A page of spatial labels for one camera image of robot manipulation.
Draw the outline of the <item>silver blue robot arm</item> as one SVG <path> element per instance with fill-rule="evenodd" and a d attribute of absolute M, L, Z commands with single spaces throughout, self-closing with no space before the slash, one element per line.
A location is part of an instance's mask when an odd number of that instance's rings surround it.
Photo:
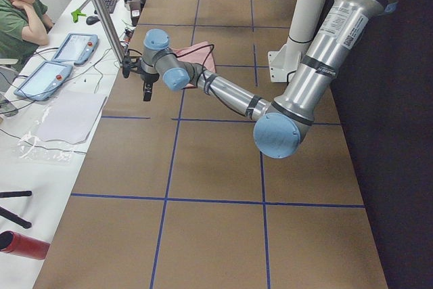
<path fill-rule="evenodd" d="M 254 122 L 253 138 L 262 154 L 286 158 L 306 137 L 317 104 L 367 23 L 393 12 L 396 5 L 397 0 L 297 0 L 286 43 L 268 54 L 271 81 L 286 83 L 285 91 L 271 101 L 213 72 L 211 45 L 203 45 L 204 54 L 190 62 L 171 49 L 164 30 L 151 29 L 138 61 L 143 98 L 151 99 L 158 80 L 172 91 L 199 89 Z"/>

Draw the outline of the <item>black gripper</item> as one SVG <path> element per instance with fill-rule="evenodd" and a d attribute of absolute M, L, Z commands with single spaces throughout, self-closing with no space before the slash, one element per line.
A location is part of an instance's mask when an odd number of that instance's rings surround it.
<path fill-rule="evenodd" d="M 141 79 L 143 80 L 143 101 L 148 102 L 152 99 L 153 84 L 159 79 L 158 73 L 141 73 Z"/>

